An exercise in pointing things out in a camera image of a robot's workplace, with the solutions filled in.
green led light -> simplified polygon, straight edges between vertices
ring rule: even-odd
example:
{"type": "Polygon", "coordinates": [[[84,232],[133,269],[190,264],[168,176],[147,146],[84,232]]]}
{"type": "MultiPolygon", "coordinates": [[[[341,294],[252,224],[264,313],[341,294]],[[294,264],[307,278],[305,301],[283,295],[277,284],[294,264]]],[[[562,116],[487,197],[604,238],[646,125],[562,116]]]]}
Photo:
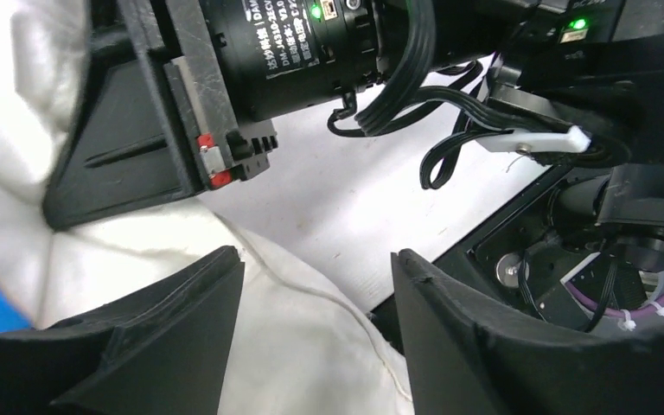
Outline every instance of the green led light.
{"type": "Polygon", "coordinates": [[[577,19],[571,23],[569,23],[569,27],[574,29],[574,30],[581,30],[581,29],[586,29],[588,23],[586,19],[577,19]]]}
{"type": "Polygon", "coordinates": [[[312,5],[311,6],[311,16],[314,17],[315,19],[321,19],[322,18],[322,8],[319,7],[316,4],[312,5]]]}

white cloth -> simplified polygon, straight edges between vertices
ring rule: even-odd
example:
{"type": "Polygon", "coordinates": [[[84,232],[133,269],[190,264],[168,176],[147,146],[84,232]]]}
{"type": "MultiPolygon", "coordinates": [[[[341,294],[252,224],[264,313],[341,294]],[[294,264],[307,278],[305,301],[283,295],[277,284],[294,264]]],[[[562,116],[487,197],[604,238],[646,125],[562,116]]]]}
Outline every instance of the white cloth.
{"type": "Polygon", "coordinates": [[[366,317],[284,249],[196,200],[53,233],[40,211],[85,59],[80,0],[0,1],[0,289],[37,327],[223,245],[246,262],[222,414],[411,414],[408,376],[366,317]]]}

white plastic clip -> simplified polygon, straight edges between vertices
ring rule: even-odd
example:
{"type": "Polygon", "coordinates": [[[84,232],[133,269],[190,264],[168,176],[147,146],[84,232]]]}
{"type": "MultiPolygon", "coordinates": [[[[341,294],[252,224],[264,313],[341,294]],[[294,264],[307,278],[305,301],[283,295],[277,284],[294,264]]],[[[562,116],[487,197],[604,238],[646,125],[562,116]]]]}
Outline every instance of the white plastic clip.
{"type": "Polygon", "coordinates": [[[477,142],[491,153],[512,153],[522,148],[528,148],[528,153],[583,153],[591,144],[576,125],[566,133],[516,130],[512,134],[483,137],[477,142]]]}
{"type": "Polygon", "coordinates": [[[658,316],[664,317],[664,307],[662,305],[658,304],[655,301],[651,301],[649,304],[656,308],[655,314],[657,314],[658,316]]]}
{"type": "Polygon", "coordinates": [[[617,327],[624,331],[635,331],[635,329],[637,329],[637,323],[632,319],[632,315],[630,315],[628,310],[620,311],[625,313],[625,320],[620,320],[620,322],[617,324],[617,327]]]}

black wire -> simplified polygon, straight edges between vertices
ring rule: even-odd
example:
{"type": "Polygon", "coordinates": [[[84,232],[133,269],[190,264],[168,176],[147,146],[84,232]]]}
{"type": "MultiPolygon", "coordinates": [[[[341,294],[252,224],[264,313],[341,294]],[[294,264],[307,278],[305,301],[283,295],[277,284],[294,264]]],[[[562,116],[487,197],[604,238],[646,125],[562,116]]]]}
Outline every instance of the black wire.
{"type": "Polygon", "coordinates": [[[594,310],[589,324],[584,329],[585,333],[591,333],[592,330],[602,321],[604,313],[610,304],[612,293],[615,291],[615,281],[617,281],[617,261],[612,259],[610,263],[610,270],[607,271],[607,277],[604,279],[604,286],[602,287],[602,296],[599,298],[597,309],[594,310]]]}
{"type": "Polygon", "coordinates": [[[523,258],[520,260],[520,266],[518,267],[518,290],[520,290],[520,296],[523,297],[523,301],[526,302],[530,312],[541,320],[545,320],[543,315],[540,314],[540,309],[538,305],[536,305],[536,301],[533,299],[533,293],[531,292],[530,287],[528,287],[526,272],[529,259],[528,251],[524,251],[523,258]]]}
{"type": "Polygon", "coordinates": [[[500,134],[500,132],[487,131],[458,132],[439,142],[426,153],[424,160],[421,161],[421,167],[418,169],[418,180],[421,183],[421,188],[424,190],[439,190],[442,188],[454,175],[463,145],[479,138],[500,134]],[[437,177],[432,180],[431,175],[439,162],[442,163],[442,166],[439,168],[437,177]]]}
{"type": "Polygon", "coordinates": [[[531,132],[553,131],[553,128],[535,119],[523,118],[499,112],[470,97],[467,93],[449,89],[446,86],[424,86],[413,97],[412,103],[447,102],[459,107],[473,122],[491,131],[523,129],[531,132]]]}
{"type": "Polygon", "coordinates": [[[401,62],[383,92],[355,116],[366,136],[377,136],[424,83],[434,60],[437,25],[432,0],[407,0],[408,41],[401,62]]]}
{"type": "MultiPolygon", "coordinates": [[[[470,64],[467,66],[468,72],[465,73],[462,77],[458,78],[451,84],[449,84],[447,87],[451,89],[463,89],[472,81],[476,80],[484,71],[484,67],[482,66],[482,63],[479,61],[473,61],[470,62],[470,64]]],[[[421,121],[422,119],[428,117],[431,115],[436,109],[438,109],[444,102],[427,102],[421,105],[419,108],[416,108],[415,110],[408,112],[407,114],[404,114],[393,121],[391,121],[386,128],[378,134],[378,136],[385,136],[387,134],[392,134],[396,131],[403,130],[406,127],[409,127],[411,125],[416,124],[418,121],[421,121]]],[[[353,130],[342,130],[337,128],[335,125],[335,122],[339,121],[339,113],[335,112],[331,116],[329,116],[329,119],[327,121],[327,128],[332,131],[333,134],[336,134],[337,136],[340,137],[350,137],[350,138],[363,138],[367,137],[365,133],[362,131],[362,129],[353,129],[353,130]]]]}
{"type": "MultiPolygon", "coordinates": [[[[477,98],[477,96],[480,94],[480,90],[482,89],[482,81],[477,82],[477,85],[475,85],[474,88],[472,88],[472,91],[469,92],[469,96],[472,98],[477,98]]],[[[464,112],[460,112],[459,116],[456,117],[456,122],[454,123],[454,128],[452,128],[451,133],[454,134],[456,132],[462,132],[467,130],[467,123],[469,121],[469,118],[467,118],[467,114],[464,112]]]]}

metal screw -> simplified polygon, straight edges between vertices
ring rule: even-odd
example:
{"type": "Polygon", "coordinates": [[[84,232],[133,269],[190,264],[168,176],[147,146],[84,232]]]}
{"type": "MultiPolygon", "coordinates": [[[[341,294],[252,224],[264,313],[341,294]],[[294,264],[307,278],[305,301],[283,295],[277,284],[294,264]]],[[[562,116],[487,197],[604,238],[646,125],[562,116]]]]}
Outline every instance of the metal screw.
{"type": "Polygon", "coordinates": [[[531,154],[532,150],[533,147],[531,147],[530,144],[520,143],[517,146],[515,146],[515,152],[520,154],[521,156],[527,156],[531,154]]]}
{"type": "MultiPolygon", "coordinates": [[[[518,275],[520,274],[520,255],[509,253],[497,262],[495,276],[500,284],[511,289],[518,288],[518,275]]],[[[528,267],[526,266],[526,279],[528,278],[528,267]]]]}

